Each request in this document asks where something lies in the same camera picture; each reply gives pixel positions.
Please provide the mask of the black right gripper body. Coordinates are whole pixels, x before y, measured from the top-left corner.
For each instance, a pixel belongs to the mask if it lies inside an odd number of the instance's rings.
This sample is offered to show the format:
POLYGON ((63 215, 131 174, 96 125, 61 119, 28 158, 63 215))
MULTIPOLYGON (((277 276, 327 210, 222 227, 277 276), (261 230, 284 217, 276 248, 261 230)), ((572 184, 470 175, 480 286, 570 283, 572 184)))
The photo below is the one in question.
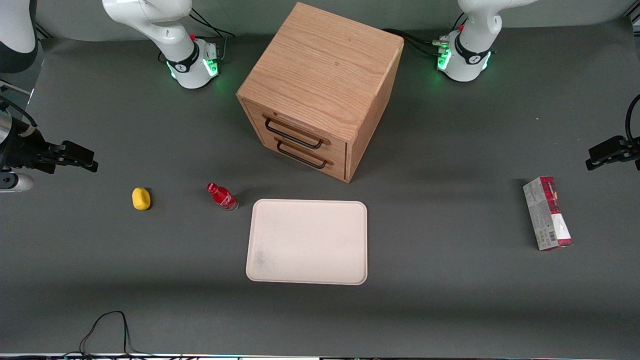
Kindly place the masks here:
POLYGON ((10 136, 2 145, 2 168, 38 170, 54 174, 57 166, 63 166, 61 157, 51 148, 39 130, 26 137, 10 136))

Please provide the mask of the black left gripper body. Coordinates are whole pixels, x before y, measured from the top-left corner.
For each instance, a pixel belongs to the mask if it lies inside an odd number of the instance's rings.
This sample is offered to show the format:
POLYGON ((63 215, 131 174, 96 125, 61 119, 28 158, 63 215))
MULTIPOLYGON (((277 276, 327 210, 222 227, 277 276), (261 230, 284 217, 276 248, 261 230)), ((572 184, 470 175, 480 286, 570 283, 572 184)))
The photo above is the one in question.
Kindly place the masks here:
POLYGON ((623 163, 633 161, 635 168, 640 171, 640 146, 638 140, 638 137, 625 139, 624 145, 626 146, 626 150, 624 155, 622 155, 621 161, 623 163))

